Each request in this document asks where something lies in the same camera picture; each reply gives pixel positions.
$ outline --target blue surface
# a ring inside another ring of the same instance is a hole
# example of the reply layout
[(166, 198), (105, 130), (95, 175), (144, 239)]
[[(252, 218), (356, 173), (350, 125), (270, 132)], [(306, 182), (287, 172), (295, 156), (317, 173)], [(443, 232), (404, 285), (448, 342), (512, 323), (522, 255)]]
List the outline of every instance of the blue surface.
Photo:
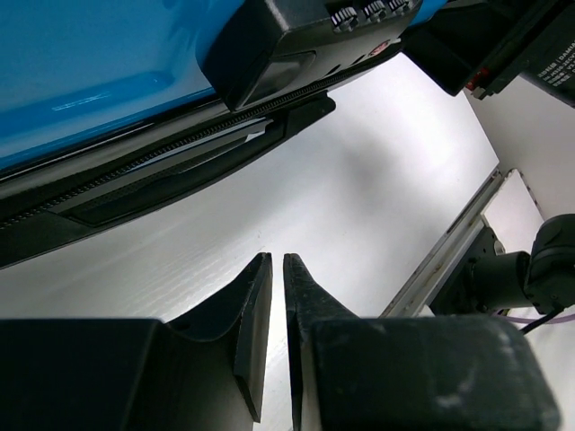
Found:
[(447, 0), (423, 0), (423, 5), (415, 19), (411, 22), (410, 27), (429, 20), (445, 3), (447, 3)]
[(0, 170), (213, 94), (243, 0), (2, 0)]

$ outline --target black knob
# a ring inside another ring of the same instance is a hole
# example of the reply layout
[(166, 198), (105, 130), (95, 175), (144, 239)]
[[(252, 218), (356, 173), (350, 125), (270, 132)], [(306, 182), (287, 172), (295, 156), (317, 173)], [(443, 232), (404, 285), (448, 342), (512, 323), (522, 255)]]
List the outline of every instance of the black knob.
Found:
[(368, 21), (380, 22), (385, 18), (385, 4), (381, 0), (376, 0), (364, 7), (363, 13)]
[(353, 7), (344, 7), (332, 15), (332, 22), (337, 32), (352, 31), (358, 25), (358, 13)]
[(392, 0), (389, 2), (389, 8), (392, 12), (403, 14), (409, 12), (410, 6), (406, 0)]

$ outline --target cable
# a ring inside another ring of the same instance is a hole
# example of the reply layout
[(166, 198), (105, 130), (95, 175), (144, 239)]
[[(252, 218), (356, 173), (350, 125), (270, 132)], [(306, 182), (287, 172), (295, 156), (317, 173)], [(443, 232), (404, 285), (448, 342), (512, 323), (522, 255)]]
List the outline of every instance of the cable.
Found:
[(565, 309), (564, 308), (556, 308), (555, 310), (553, 310), (552, 312), (550, 312), (546, 316), (543, 316), (541, 319), (538, 319), (536, 321), (532, 321), (528, 325), (521, 328), (521, 332), (523, 332), (524, 335), (528, 334), (532, 330), (539, 328), (541, 325), (545, 325), (553, 317), (555, 317), (558, 314), (560, 314), (561, 312), (563, 312), (563, 310), (565, 310)]
[[(533, 323), (534, 321), (538, 321), (538, 319), (528, 319), (525, 317), (515, 317), (515, 316), (505, 316), (503, 314), (495, 314), (497, 317), (501, 317), (501, 319), (505, 319), (506, 321), (510, 321), (511, 323), (523, 323), (527, 325), (528, 323)], [(568, 321), (575, 321), (575, 314), (570, 314), (568, 316), (557, 317), (548, 321), (546, 325), (559, 325), (560, 323), (567, 323)]]

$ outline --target zipper-like track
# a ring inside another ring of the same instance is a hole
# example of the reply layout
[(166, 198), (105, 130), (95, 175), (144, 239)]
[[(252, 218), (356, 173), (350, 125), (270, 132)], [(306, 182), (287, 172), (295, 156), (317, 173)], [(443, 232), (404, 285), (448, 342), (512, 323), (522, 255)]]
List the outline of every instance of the zipper-like track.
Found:
[(0, 222), (0, 230), (7, 229), (11, 226), (14, 226), (15, 224), (18, 224), (24, 220), (27, 220), (30, 217), (33, 217), (33, 216), (36, 216), (38, 214), (49, 211), (51, 208), (53, 208), (57, 205), (60, 205), (60, 204), (66, 202), (67, 200), (69, 200), (71, 198), (75, 198), (76, 196), (79, 196), (88, 190), (94, 189), (96, 187), (100, 187), (102, 184), (105, 184), (108, 181), (115, 180), (119, 176), (137, 168), (139, 165), (147, 163), (147, 162), (149, 162), (149, 161), (155, 159), (156, 157), (159, 157), (165, 153), (169, 153), (169, 152), (171, 152), (175, 149), (178, 149), (182, 146), (189, 145), (192, 142), (195, 142), (195, 141), (198, 141), (200, 139), (212, 136), (215, 133), (223, 131), (223, 130), (230, 128), (232, 126), (235, 126), (237, 124), (243, 123), (249, 119), (254, 119), (254, 118), (259, 117), (261, 115), (269, 114), (272, 111), (274, 111), (277, 107), (280, 107), (281, 105), (283, 105), (287, 102), (295, 101), (296, 99), (302, 98), (306, 95), (310, 95), (311, 93), (314, 93), (314, 92), (321, 91), (321, 90), (323, 90), (327, 87), (330, 87), (332, 85), (335, 85), (341, 81), (345, 81), (347, 79), (350, 79), (354, 75), (361, 73), (363, 71), (362, 69), (368, 70), (371, 67), (376, 66), (377, 64), (378, 64), (377, 62), (375, 62), (375, 63), (368, 62), (367, 64), (364, 65), (364, 67), (357, 68), (355, 70), (344, 71), (344, 72), (341, 72), (340, 74), (337, 74), (335, 76), (324, 78), (321, 81), (318, 81), (318, 82), (313, 83), (313, 84), (309, 84), (306, 87), (303, 87), (299, 90), (296, 90), (294, 92), (291, 92), (291, 93), (285, 94), (281, 97), (278, 97), (277, 99), (274, 99), (273, 101), (263, 103), (262, 105), (258, 106), (257, 108), (253, 108), (251, 110), (247, 110), (246, 112), (240, 113), (240, 114), (238, 114), (238, 115), (236, 115), (230, 119), (227, 119), (226, 121), (223, 121), (221, 123), (216, 124), (215, 126), (205, 128), (205, 129), (200, 130), (199, 132), (193, 133), (193, 134), (189, 135), (188, 137), (185, 137), (181, 140), (178, 140), (178, 141), (172, 142), (170, 144), (161, 146), (160, 148), (156, 148), (154, 151), (151, 151), (150, 153), (139, 156), (137, 159), (135, 159), (131, 162), (128, 162), (119, 168), (116, 168), (116, 169), (113, 169), (107, 173), (104, 173), (104, 174), (96, 177), (94, 180), (89, 180), (80, 186), (73, 187), (66, 192), (60, 193), (53, 198), (47, 199), (46, 201), (42, 202), (41, 204), (38, 204), (34, 207), (23, 210), (23, 211), (15, 214), (15, 215), (11, 215), (10, 217), (7, 217), (5, 220)]

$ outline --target label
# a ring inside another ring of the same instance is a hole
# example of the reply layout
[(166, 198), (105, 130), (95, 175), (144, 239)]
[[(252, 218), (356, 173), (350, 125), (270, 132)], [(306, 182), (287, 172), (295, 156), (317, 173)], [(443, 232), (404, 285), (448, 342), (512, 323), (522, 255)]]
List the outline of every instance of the label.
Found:
[(575, 40), (537, 77), (553, 87), (561, 87), (575, 75)]

